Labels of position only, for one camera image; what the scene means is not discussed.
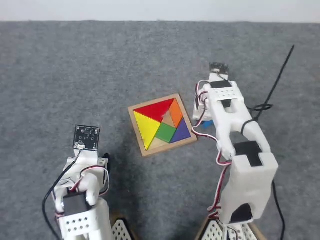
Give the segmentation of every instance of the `blue object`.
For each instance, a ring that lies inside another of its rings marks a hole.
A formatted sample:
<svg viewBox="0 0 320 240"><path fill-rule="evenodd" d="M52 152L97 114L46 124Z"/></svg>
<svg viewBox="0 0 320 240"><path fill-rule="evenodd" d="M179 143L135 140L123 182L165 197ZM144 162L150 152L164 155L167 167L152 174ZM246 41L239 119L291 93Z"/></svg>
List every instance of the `blue object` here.
<svg viewBox="0 0 320 240"><path fill-rule="evenodd" d="M213 120L211 120L211 121L203 121L201 124L202 124L203 128L206 129L206 128L210 127L211 125L213 125L214 121Z"/></svg>

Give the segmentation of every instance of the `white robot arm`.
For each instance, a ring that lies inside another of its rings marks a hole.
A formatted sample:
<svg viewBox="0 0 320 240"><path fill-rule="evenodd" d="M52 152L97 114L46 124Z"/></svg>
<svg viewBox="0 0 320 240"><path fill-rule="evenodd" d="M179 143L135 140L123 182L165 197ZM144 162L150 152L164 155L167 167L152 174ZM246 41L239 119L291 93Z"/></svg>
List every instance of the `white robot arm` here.
<svg viewBox="0 0 320 240"><path fill-rule="evenodd" d="M224 226L250 223L266 208L278 163L236 82L228 80L228 66L211 64L205 82L196 93L200 97L196 96L193 118L199 120L205 111L202 118L213 120L217 148L231 166L216 212ZM242 133L247 141L232 143L231 132Z"/></svg>
<svg viewBox="0 0 320 240"><path fill-rule="evenodd" d="M67 172L52 191L56 219L64 240L114 240L108 203L101 197L110 186L109 157L98 158L99 127L77 125L74 153Z"/></svg>

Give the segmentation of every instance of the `black cable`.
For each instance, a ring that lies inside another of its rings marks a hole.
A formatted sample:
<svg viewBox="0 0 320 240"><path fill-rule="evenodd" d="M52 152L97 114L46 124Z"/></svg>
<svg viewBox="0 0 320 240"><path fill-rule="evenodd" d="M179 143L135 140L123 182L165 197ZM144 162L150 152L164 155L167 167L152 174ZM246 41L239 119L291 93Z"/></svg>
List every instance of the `black cable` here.
<svg viewBox="0 0 320 240"><path fill-rule="evenodd" d="M258 114L257 114L255 117L253 117L251 120L246 121L246 122L243 124L243 126L242 126L242 128L241 128L241 134L242 134L242 135L243 135L243 133L244 133L245 126L246 126L247 124L249 124L249 123L251 123L251 122L254 122L254 121L255 121L255 122L258 122L258 121L259 121L259 118L261 117L261 114L262 114L264 111L269 110L269 109L272 108L273 105L268 104L268 102L269 102L272 94L274 93L274 91L275 91L275 89L276 89L276 87L277 87L277 85L278 85L278 83L279 83L279 80L280 80L280 78L281 78L281 75L282 75L282 73L283 73L283 71L284 71L284 69L285 69L285 67L286 67L286 65L287 65L287 63L288 63L288 61L289 61L289 59L290 59L290 57L291 57L291 54L292 54L292 52L293 52L294 49L295 49L295 45L292 45L291 50L290 50L288 56L286 57L284 64L282 65L282 68L281 68L281 70L280 70L280 73L279 73L279 75L278 75L275 83L273 84L273 87L272 87L271 91L269 92L268 97L267 97L266 100L264 101L264 104L256 105L256 106L253 107L253 108L249 108L249 107L248 107L248 109L250 110L250 113L251 113L251 114L253 113L253 111L258 112ZM275 181L274 181L274 180L272 181L272 190L273 190L273 196L274 196L274 201L275 201L275 204L276 204L276 208L277 208L277 210L278 210L278 212L279 212L279 215L280 215L281 221L282 221L282 231L281 231L280 240L283 240L283 239L284 239L284 235L285 235L285 231L286 231L286 221L285 221L284 215L282 214L282 211L281 211L281 208L280 208L280 205L279 205L278 196L277 196L277 190L276 190L276 184L275 184Z"/></svg>
<svg viewBox="0 0 320 240"><path fill-rule="evenodd" d="M253 111L258 112L258 114L257 114L255 117L253 117L252 120L246 121L246 122L242 125L242 128L241 128L241 134L242 134L242 135L244 134L245 126L246 126L247 124L249 124L249 123L251 123L251 122L254 122L254 121L258 122L258 121L259 121L259 118L261 117L261 114L262 114L264 111L269 110L269 109L272 108L273 105L272 105L272 104L269 104L268 102L269 102L272 94L274 93L274 91L275 91L275 89L276 89L276 87L277 87L277 85L278 85L278 83L279 83L279 81L280 81L280 78L281 78L281 76L282 76L282 73L284 72L284 70L285 70L285 68L286 68L286 66L287 66L287 63L288 63L288 61L289 61L289 59L290 59L290 57L291 57L291 54L292 54L292 52L294 51L294 49L295 49L295 45L292 45L292 47L291 47L291 49L290 49L290 52L289 52L288 56L286 57L283 65L282 65L282 67L281 67L280 73L279 73L278 77L276 78L275 83L273 84L273 86L272 86L272 88L271 88L271 91L269 92L269 95L268 95L268 97L266 98L266 100L264 101L264 103L263 103L263 104L256 105L256 106L253 107L253 108L247 107L247 108L250 110L250 114L252 114Z"/></svg>
<svg viewBox="0 0 320 240"><path fill-rule="evenodd" d="M50 228L51 232L53 233L53 235L55 236L55 238L57 240L61 240L61 239L60 239L58 233L56 232L56 230L54 229L54 227L52 226L52 224L49 221L49 218L48 218L47 212L46 212L46 202L47 202L48 197L50 196L51 192L55 189L56 185L59 183L59 181L63 178L63 176L66 174L66 172L68 172L72 168L72 166L76 163L76 161L78 160L78 158L80 156L81 151L82 150L79 150L79 153L75 157L73 162L68 167L66 167L66 169L59 175L57 180L54 182L52 187L50 187L49 191L46 193L46 195L44 196L44 199L42 200L42 213L43 213L44 220L45 220L46 224L48 225L48 227Z"/></svg>
<svg viewBox="0 0 320 240"><path fill-rule="evenodd" d="M266 100L265 100L265 102L264 102L264 104L263 104L263 107L262 107L261 111L259 111L258 115L255 117L255 120L256 120L256 121L259 120L261 114L262 114L263 111L265 110L265 106L268 104L268 102L269 102L272 94L274 93L274 91L275 91L275 89L276 89L276 87L277 87L277 85L278 85L278 83L279 83L279 81L280 81L281 75L282 75L282 73L284 72L284 70L285 70L285 68L286 68L286 66L287 66L287 63L288 63L288 61L289 61L289 59L290 59L290 57L291 57L291 54L292 54L292 52L294 51L294 49L295 49L295 45L292 45L291 50L290 50L288 56L286 57L286 59L285 59L285 61L284 61L284 64L282 65L282 68L281 68L281 70L280 70L280 73L279 73L279 75L278 75L275 83L273 84L273 87L272 87L272 89L271 89L268 97L266 98Z"/></svg>
<svg viewBox="0 0 320 240"><path fill-rule="evenodd" d="M275 204L276 204L276 208L278 209L278 212L279 212L279 215L280 215L280 218L281 218L281 221L282 221L282 231L281 231L280 240L283 240L284 236L285 236L285 231L286 231L286 221L285 221L284 215L282 214L282 211L281 211L281 208L280 208L280 205L279 205L275 180L272 181L272 190L273 190L273 196L274 196L274 201L275 201Z"/></svg>

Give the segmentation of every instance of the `tangram piece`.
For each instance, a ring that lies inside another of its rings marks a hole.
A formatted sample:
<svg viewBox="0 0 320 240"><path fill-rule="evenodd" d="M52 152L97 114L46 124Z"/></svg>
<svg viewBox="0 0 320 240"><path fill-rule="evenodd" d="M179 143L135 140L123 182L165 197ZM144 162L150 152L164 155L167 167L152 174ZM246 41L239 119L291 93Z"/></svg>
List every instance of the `tangram piece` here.
<svg viewBox="0 0 320 240"><path fill-rule="evenodd" d="M157 139L165 141L166 143L170 143L175 132L176 132L176 129L174 127L169 126L165 123L161 123L158 131L155 134L155 137Z"/></svg>
<svg viewBox="0 0 320 240"><path fill-rule="evenodd" d="M169 99L166 101L157 102L137 108L134 111L161 123L173 100L174 99Z"/></svg>
<svg viewBox="0 0 320 240"><path fill-rule="evenodd" d="M191 137L191 135L190 135L189 129L187 127L186 121L184 118L182 118L178 128L176 129L176 131L170 141L170 143L172 144L177 141L181 141L183 139L187 139L190 137Z"/></svg>
<svg viewBox="0 0 320 240"><path fill-rule="evenodd" d="M134 112L134 117L138 125L144 147L148 150L152 140L154 139L161 123L147 116L143 116L138 112Z"/></svg>
<svg viewBox="0 0 320 240"><path fill-rule="evenodd" d="M177 128L183 117L183 114L180 110L179 104L176 99L173 100L173 103L171 104L169 111L170 111L174 126Z"/></svg>
<svg viewBox="0 0 320 240"><path fill-rule="evenodd" d="M130 106L128 110L143 156L197 140L179 94Z"/></svg>

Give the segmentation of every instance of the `blue triangle piece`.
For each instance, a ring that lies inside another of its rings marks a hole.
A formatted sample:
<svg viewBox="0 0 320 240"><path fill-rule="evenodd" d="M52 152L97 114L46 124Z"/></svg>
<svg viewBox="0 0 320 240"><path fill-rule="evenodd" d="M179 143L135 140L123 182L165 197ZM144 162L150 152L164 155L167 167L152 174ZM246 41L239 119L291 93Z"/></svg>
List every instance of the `blue triangle piece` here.
<svg viewBox="0 0 320 240"><path fill-rule="evenodd" d="M175 143L175 142L178 142L183 139L190 138L190 137L191 137L191 135L190 135L189 129L187 127L186 121L184 118L182 118L173 137L171 138L170 143L172 144L172 143Z"/></svg>

